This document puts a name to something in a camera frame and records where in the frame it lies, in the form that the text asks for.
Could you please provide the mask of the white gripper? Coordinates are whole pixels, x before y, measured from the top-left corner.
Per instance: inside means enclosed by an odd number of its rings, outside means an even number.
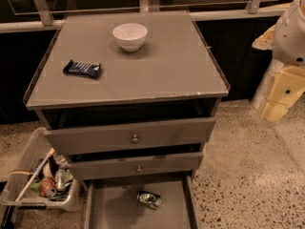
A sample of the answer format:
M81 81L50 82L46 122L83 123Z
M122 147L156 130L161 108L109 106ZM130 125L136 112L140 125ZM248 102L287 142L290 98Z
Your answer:
M294 0L275 26L258 36L252 47L273 51L274 59L295 66L279 71L267 97L261 118L280 121L305 93L305 0Z

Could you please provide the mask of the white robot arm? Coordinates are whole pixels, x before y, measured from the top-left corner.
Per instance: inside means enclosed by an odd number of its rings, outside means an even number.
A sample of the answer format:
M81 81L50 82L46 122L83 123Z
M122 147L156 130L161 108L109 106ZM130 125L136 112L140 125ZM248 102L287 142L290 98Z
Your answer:
M305 92L305 0L291 6L253 42L258 50L271 50L283 67L274 74L261 118L281 120Z

